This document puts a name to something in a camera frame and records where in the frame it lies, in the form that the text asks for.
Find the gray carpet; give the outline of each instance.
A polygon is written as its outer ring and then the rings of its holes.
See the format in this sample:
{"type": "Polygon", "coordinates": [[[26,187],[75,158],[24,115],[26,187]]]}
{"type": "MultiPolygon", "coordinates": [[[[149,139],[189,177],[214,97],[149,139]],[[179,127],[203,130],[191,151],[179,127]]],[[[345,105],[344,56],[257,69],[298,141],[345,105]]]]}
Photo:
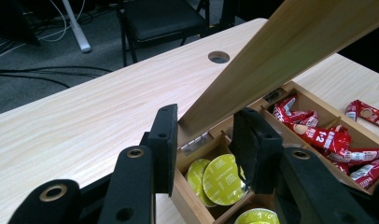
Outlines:
{"type": "MultiPolygon", "coordinates": [[[[219,22],[222,11],[222,1],[211,0],[210,14],[211,24],[219,22]]],[[[95,13],[102,9],[95,9],[90,13],[95,13]]],[[[106,14],[93,18],[87,24],[82,24],[81,28],[91,44],[90,53],[82,53],[74,38],[71,29],[68,29],[63,38],[56,42],[41,41],[41,47],[24,45],[0,57],[0,69],[27,69],[48,66],[94,66],[108,70],[122,68],[122,52],[119,21],[113,9],[103,9],[106,14]]],[[[40,36],[52,34],[62,28],[48,30],[40,36]]],[[[198,40],[198,36],[189,38],[186,43],[198,40]]],[[[139,49],[137,57],[139,61],[158,55],[166,50],[178,47],[180,41],[168,44],[139,49]]],[[[130,54],[128,63],[132,63],[130,54]]],[[[69,87],[76,86],[93,77],[81,74],[105,75],[106,72],[84,70],[84,69],[59,69],[71,75],[62,74],[15,74],[33,77],[46,77],[62,82],[69,87]]],[[[0,114],[16,107],[29,104],[33,101],[47,97],[53,93],[63,91],[66,87],[46,80],[27,79],[20,77],[0,77],[0,114]]]]}

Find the wooden box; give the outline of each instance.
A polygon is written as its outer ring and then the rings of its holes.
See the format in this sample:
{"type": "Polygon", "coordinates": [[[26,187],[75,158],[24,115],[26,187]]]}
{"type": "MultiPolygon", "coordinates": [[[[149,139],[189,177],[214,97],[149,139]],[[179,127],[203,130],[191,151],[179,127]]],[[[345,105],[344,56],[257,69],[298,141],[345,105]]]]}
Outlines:
{"type": "MultiPolygon", "coordinates": [[[[284,139],[284,147],[301,147],[315,152],[339,181],[352,188],[372,194],[379,180],[368,189],[359,186],[271,114],[270,111],[274,103],[285,99],[293,93],[297,93],[298,100],[292,109],[315,110],[319,117],[318,127],[327,127],[332,123],[342,124],[349,130],[349,134],[352,137],[351,147],[379,147],[379,137],[347,118],[343,112],[322,102],[294,82],[289,82],[279,89],[279,94],[274,99],[270,98],[266,101],[262,98],[249,107],[259,111],[271,126],[281,134],[284,139]]],[[[185,178],[186,172],[193,161],[200,158],[213,160],[218,155],[230,153],[227,145],[231,141],[232,125],[233,118],[230,117],[177,151],[172,200],[181,216],[188,223],[233,223],[241,213],[249,208],[263,207],[274,210],[273,195],[255,195],[252,192],[249,192],[234,205],[218,205],[213,208],[206,208],[190,188],[185,178]]]]}

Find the desk grommet hole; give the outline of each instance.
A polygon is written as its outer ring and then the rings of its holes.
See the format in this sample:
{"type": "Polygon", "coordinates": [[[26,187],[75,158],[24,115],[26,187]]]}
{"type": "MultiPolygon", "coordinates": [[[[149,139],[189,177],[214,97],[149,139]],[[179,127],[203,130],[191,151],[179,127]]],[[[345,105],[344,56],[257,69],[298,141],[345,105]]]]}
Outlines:
{"type": "Polygon", "coordinates": [[[216,50],[210,52],[208,58],[212,63],[227,63],[230,61],[231,57],[224,51],[216,50]]]}

